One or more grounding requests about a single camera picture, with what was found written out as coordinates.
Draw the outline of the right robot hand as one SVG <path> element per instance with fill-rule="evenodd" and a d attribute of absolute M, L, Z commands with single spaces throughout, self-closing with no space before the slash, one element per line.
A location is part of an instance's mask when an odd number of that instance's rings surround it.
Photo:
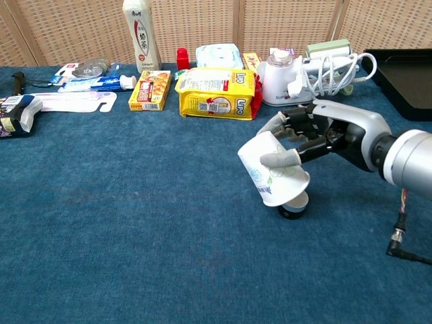
<path fill-rule="evenodd" d="M 322 99 L 277 112 L 258 131 L 263 132 L 270 132 L 276 138 L 306 140 L 298 148 L 262 155 L 260 162 L 266 167 L 300 166 L 335 153 L 367 172 L 379 169 L 377 143 L 392 135 L 380 114 Z"/>

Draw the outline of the white printed paper cup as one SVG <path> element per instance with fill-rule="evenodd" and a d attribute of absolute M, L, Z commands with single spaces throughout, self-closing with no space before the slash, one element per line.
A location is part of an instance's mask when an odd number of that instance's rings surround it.
<path fill-rule="evenodd" d="M 296 198 L 310 182 L 308 172 L 299 165 L 271 169 L 260 162 L 263 155 L 284 151 L 285 148 L 270 131 L 256 135 L 238 151 L 263 203 L 269 207 L 277 207 Z"/>

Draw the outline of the small black silver-top jar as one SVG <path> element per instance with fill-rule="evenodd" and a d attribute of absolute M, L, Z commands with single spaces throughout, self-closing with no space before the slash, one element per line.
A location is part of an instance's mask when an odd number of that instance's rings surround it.
<path fill-rule="evenodd" d="M 299 219 L 302 217 L 309 202 L 308 194 L 304 191 L 287 203 L 277 207 L 279 214 L 286 219 Z"/>

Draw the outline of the dark blue tablecloth-covered table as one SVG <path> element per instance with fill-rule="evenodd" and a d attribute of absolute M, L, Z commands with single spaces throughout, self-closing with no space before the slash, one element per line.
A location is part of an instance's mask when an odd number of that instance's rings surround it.
<path fill-rule="evenodd" d="M 0 324 L 432 324 L 432 266 L 387 256 L 400 191 L 330 154 L 310 202 L 266 207 L 253 121 L 42 113 L 0 139 Z"/>

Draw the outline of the black rectangular tray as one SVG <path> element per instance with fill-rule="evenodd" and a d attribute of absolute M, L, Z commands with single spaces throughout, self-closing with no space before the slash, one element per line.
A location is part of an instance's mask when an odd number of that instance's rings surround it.
<path fill-rule="evenodd" d="M 366 49 L 377 62 L 373 81 L 405 119 L 432 122 L 432 49 Z"/>

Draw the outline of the narrow yellow red box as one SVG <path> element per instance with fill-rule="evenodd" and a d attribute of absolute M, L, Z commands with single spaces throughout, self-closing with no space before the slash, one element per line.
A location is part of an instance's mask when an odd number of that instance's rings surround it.
<path fill-rule="evenodd" d="M 262 62 L 261 57 L 256 52 L 243 52 L 242 61 L 244 68 L 257 73 L 258 67 Z"/>

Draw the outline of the yellow Lipo snack bag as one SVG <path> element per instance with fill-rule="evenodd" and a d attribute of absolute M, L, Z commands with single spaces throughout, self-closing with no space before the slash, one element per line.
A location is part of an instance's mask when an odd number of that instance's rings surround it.
<path fill-rule="evenodd" d="M 194 67 L 178 79 L 182 117 L 253 120 L 263 100 L 259 76 L 251 70 Z"/>

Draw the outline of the light blue wet wipes pack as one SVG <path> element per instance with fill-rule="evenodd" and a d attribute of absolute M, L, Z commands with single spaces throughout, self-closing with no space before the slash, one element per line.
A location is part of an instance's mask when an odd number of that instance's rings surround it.
<path fill-rule="evenodd" d="M 244 68 L 239 49 L 233 43 L 202 45 L 196 49 L 198 68 Z"/>

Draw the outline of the wicker folding screen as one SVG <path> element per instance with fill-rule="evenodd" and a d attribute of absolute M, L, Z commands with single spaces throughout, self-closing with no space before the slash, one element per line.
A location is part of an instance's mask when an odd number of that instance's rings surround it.
<path fill-rule="evenodd" d="M 184 47 L 234 43 L 265 56 L 346 38 L 365 49 L 432 49 L 432 0 L 149 0 L 164 62 Z M 0 66 L 103 56 L 134 63 L 123 0 L 0 0 Z"/>

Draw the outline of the small red plastic block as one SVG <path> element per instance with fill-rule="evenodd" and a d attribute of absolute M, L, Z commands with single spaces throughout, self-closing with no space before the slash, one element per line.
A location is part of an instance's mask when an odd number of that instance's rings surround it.
<path fill-rule="evenodd" d="M 190 69 L 189 54 L 186 48 L 183 47 L 177 48 L 176 63 L 177 63 L 178 71 Z"/>

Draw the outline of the yellow curry box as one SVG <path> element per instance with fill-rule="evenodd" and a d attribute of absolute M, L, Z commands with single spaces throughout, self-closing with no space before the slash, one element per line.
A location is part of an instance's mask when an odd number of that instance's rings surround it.
<path fill-rule="evenodd" d="M 170 84 L 169 70 L 143 71 L 128 101 L 130 111 L 162 111 Z"/>

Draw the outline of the milk tea bottle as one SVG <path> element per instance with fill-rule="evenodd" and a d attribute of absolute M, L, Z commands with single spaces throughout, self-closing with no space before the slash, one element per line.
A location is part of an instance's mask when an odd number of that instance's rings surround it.
<path fill-rule="evenodd" d="M 123 0 L 122 11 L 132 37 L 138 72 L 160 70 L 161 57 L 153 28 L 151 0 Z"/>

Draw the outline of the blue white toothpaste tube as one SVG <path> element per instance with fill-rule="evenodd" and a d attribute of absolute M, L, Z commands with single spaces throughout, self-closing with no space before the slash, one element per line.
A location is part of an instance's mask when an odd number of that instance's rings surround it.
<path fill-rule="evenodd" d="M 74 78 L 63 83 L 58 92 L 117 92 L 134 90 L 137 79 L 135 76 L 103 76 L 98 78 Z"/>

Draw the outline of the white toothbrush card pack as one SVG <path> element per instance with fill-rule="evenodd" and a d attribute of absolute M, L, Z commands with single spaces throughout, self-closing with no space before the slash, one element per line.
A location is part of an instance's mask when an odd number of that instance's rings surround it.
<path fill-rule="evenodd" d="M 110 112 L 117 95 L 114 92 L 41 92 L 33 96 L 43 102 L 42 111 L 92 113 Z"/>

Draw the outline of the dark sanitary pad pack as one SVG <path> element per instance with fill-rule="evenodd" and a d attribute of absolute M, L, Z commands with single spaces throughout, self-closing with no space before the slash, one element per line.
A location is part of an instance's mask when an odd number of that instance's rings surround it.
<path fill-rule="evenodd" d="M 0 101 L 0 138 L 29 135 L 34 116 L 42 108 L 43 102 L 30 94 L 11 96 Z"/>

